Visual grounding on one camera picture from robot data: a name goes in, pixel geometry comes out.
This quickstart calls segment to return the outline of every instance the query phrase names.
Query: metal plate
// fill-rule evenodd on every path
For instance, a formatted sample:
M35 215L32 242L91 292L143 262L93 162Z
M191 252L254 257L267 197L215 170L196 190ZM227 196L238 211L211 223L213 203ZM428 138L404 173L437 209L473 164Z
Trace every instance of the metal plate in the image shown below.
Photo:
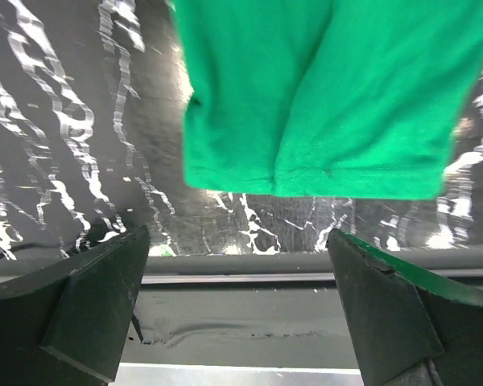
M158 366L121 363L112 386L363 386L358 370Z

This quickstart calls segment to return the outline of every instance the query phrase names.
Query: t-shirt hem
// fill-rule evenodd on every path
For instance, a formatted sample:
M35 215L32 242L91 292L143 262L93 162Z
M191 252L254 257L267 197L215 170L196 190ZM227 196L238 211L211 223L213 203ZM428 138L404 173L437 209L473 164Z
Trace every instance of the t-shirt hem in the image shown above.
M187 166L187 185L278 197L351 197L355 199L433 199L443 189L445 165L398 169L276 170L273 175L250 169L231 172Z

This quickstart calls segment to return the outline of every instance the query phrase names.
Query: gray metal surface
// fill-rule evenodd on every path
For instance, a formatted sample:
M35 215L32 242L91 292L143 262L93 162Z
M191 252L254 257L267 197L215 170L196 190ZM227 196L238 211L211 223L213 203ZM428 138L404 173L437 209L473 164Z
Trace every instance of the gray metal surface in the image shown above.
M122 362L244 368L357 368L329 283L148 285Z
M358 370L122 363L111 386L363 386Z
M461 249L410 249L389 252L421 268L447 277L483 277L483 245ZM0 277L16 277L60 261L36 257L0 261ZM257 255L208 255L149 257L144 284L219 281L315 281L332 280L328 251Z

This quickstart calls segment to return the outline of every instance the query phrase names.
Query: green t-shirt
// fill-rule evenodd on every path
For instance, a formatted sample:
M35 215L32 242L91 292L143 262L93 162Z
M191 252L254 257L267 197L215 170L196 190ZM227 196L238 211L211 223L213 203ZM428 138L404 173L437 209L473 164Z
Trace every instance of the green t-shirt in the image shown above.
M483 0L174 0L192 187L428 199L483 66Z

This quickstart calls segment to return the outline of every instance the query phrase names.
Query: black and white patterned backdrop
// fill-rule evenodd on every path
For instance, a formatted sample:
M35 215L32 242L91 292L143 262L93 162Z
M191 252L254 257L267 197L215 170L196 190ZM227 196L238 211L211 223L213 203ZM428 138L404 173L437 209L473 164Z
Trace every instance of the black and white patterned backdrop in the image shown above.
M318 252L334 227L391 251L483 244L483 73L432 201L191 189L171 7L0 0L0 258L68 257L138 224L152 256Z

